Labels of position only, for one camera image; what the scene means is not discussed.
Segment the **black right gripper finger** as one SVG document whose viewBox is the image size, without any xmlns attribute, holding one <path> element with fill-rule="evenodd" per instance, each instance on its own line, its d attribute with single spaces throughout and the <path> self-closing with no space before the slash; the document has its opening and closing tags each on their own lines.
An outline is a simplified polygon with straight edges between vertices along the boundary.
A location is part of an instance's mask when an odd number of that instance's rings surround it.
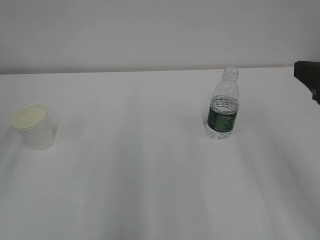
<svg viewBox="0 0 320 240">
<path fill-rule="evenodd" d="M 312 93 L 312 99 L 320 104 L 320 63 L 297 61 L 294 63 L 294 77 Z"/>
</svg>

